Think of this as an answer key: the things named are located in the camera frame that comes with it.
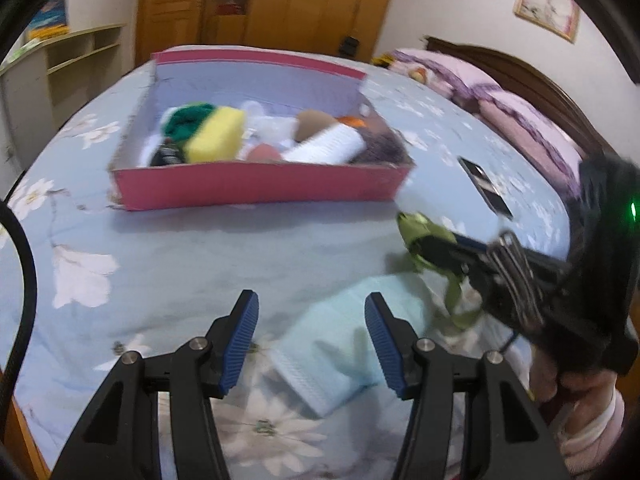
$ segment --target yellow item on bed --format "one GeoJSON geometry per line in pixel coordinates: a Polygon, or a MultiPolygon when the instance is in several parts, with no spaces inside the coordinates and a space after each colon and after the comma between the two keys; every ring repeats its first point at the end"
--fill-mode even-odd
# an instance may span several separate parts
{"type": "Polygon", "coordinates": [[[244,112],[221,106],[200,125],[184,145],[186,161],[234,160],[242,146],[244,112]]]}

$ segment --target light blue towel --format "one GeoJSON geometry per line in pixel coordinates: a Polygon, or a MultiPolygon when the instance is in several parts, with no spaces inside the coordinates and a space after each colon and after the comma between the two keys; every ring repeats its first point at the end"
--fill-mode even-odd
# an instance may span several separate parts
{"type": "MultiPolygon", "coordinates": [[[[365,298],[382,293],[391,312],[424,335],[435,310],[426,285],[429,274],[367,278],[314,304],[271,349],[276,370],[319,416],[382,382],[364,321],[365,298]]],[[[441,280],[435,273],[433,277],[441,280]]]]}

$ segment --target wooden door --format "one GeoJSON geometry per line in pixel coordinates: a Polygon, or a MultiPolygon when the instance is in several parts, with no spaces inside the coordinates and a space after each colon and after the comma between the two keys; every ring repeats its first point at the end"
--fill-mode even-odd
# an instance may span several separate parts
{"type": "Polygon", "coordinates": [[[290,0],[250,0],[244,44],[287,48],[285,17],[290,0]]]}
{"type": "Polygon", "coordinates": [[[314,44],[327,0],[289,0],[284,45],[297,52],[317,52],[314,44]]]}
{"type": "Polygon", "coordinates": [[[376,47],[389,0],[360,0],[351,36],[360,41],[356,59],[369,62],[376,47]]]}
{"type": "Polygon", "coordinates": [[[244,44],[338,56],[344,38],[369,61],[389,0],[251,0],[244,44]]]}
{"type": "Polygon", "coordinates": [[[181,44],[199,43],[204,0],[139,0],[136,65],[154,52],[181,44]]]}
{"type": "Polygon", "coordinates": [[[338,56],[340,44],[351,35],[354,16],[360,0],[327,0],[314,38],[318,54],[338,56]]]}

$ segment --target wooden wardrobe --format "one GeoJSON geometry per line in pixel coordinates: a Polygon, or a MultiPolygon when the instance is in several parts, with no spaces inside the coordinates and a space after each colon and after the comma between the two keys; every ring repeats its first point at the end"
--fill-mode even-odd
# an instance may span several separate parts
{"type": "Polygon", "coordinates": [[[136,62],[177,44],[241,44],[369,61],[389,0],[140,0],[136,62]]]}

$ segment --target purple pillowcase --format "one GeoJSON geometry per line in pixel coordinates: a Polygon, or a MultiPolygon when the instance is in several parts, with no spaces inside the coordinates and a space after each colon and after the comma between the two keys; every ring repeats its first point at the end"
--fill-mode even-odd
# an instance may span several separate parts
{"type": "Polygon", "coordinates": [[[476,88],[481,91],[500,88],[495,79],[477,66],[453,56],[418,48],[400,48],[393,52],[393,56],[398,61],[420,63],[433,70],[464,99],[476,97],[476,88]]]}
{"type": "Polygon", "coordinates": [[[562,171],[548,149],[521,126],[517,118],[501,110],[491,101],[480,101],[480,114],[534,166],[562,198],[580,195],[580,185],[571,170],[562,171]]]}
{"type": "Polygon", "coordinates": [[[484,96],[480,93],[477,91],[478,99],[494,103],[500,110],[516,119],[518,124],[546,149],[558,169],[578,182],[580,179],[578,167],[582,157],[571,141],[567,140],[567,134],[553,121],[540,113],[531,103],[512,92],[484,89],[482,90],[484,96]]]}

